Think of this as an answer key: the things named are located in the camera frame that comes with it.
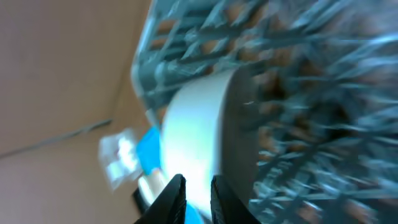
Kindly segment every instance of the cardboard surface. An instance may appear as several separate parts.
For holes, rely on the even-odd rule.
[[[151,1],[146,1],[142,4],[141,17],[136,21],[136,30],[142,30],[144,27],[150,8],[150,2]],[[130,55],[130,62],[133,61],[139,39],[139,35],[135,35],[133,38],[134,46],[132,54]],[[122,75],[121,90],[116,100],[116,106],[114,107],[113,122],[111,123],[110,130],[113,133],[118,133],[124,128],[132,128],[140,139],[150,128],[150,124],[145,116],[146,109],[132,88],[130,76],[131,67],[128,66],[125,68]]]
[[[0,223],[134,223],[137,184],[112,194],[97,159],[108,128],[0,160]]]
[[[0,154],[113,117],[149,3],[0,0]]]

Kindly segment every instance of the dish rack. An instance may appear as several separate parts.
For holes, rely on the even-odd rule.
[[[132,84],[160,126],[186,83],[245,67],[259,116],[242,128],[258,131],[262,147],[252,214],[395,223],[398,33],[370,10],[390,12],[391,2],[154,1]]]

